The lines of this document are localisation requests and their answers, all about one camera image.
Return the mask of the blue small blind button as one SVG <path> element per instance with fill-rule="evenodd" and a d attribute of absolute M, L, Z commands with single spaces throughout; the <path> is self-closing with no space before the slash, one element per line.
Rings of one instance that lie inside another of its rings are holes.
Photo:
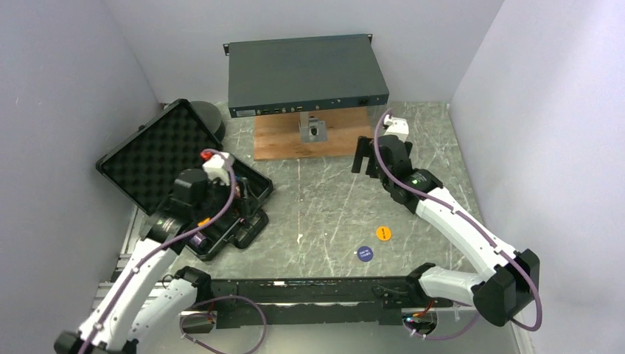
<path fill-rule="evenodd" d="M 369 246 L 361 246 L 355 251 L 355 255 L 361 262 L 370 262 L 374 257 L 374 252 Z"/>

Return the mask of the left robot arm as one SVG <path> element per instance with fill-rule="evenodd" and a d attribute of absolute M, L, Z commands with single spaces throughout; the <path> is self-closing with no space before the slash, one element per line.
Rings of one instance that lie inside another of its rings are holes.
<path fill-rule="evenodd" d="M 234 156 L 211 148 L 200 154 L 202 165 L 181 171 L 172 191 L 148 218 L 128 264 L 101 303 L 76 331 L 58 336 L 56 353 L 139 353 L 163 321 L 187 308 L 200 310 L 226 300 L 249 304 L 262 325 L 268 325 L 263 309 L 252 299 L 215 296 L 210 275 L 193 267 L 180 269 L 163 294 L 147 299 L 189 240 L 224 219 L 244 195 L 245 179 L 235 173 Z"/>

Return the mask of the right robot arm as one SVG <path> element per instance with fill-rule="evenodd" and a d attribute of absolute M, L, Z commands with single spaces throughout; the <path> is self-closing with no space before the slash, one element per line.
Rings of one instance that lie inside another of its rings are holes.
<path fill-rule="evenodd" d="M 495 237 L 465 210 L 429 170 L 411 164 L 411 144 L 397 136 L 371 141 L 369 175 L 377 175 L 398 204 L 441 232 L 475 269 L 451 271 L 425 263 L 411 273 L 406 296 L 415 306 L 445 298 L 473 306 L 489 323 L 513 322 L 528 331 L 542 326 L 540 259 Z"/>

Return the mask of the orange dealer button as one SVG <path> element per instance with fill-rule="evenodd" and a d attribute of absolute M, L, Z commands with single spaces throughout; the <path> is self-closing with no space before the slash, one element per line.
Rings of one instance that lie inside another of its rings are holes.
<path fill-rule="evenodd" d="M 379 226 L 376 230 L 376 236 L 381 241 L 388 241 L 392 238 L 392 231 L 387 226 Z"/>

